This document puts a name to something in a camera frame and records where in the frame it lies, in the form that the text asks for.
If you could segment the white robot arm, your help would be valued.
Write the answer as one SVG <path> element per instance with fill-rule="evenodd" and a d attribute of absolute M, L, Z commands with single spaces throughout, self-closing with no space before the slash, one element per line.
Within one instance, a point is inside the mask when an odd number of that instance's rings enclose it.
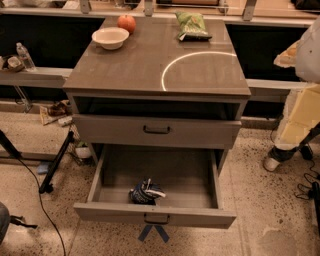
<path fill-rule="evenodd" d="M 306 82 L 303 89 L 289 94 L 275 138 L 277 148 L 291 150 L 320 122 L 320 17 L 275 58 L 274 64 L 294 67 L 296 76 Z"/>

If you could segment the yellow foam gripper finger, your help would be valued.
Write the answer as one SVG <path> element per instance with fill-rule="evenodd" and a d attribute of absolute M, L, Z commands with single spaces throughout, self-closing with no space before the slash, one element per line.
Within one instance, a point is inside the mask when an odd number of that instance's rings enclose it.
<path fill-rule="evenodd" d="M 320 122 L 320 84 L 308 83 L 287 96 L 275 146 L 281 150 L 297 147 Z"/>

